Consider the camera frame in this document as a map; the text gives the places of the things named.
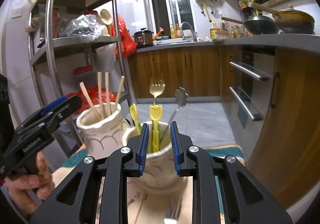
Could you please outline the person's left hand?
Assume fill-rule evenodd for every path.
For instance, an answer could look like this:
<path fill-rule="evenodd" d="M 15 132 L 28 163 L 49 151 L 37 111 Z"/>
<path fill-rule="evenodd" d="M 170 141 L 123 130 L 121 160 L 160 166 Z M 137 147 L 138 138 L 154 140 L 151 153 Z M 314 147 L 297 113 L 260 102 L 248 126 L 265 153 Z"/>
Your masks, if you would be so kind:
<path fill-rule="evenodd" d="M 27 191 L 36 189 L 37 198 L 45 200 L 55 188 L 48 162 L 41 152 L 37 153 L 36 167 L 37 174 L 9 175 L 1 186 L 1 192 L 5 199 L 13 207 L 14 212 L 24 220 L 27 220 L 38 208 L 37 203 Z"/>

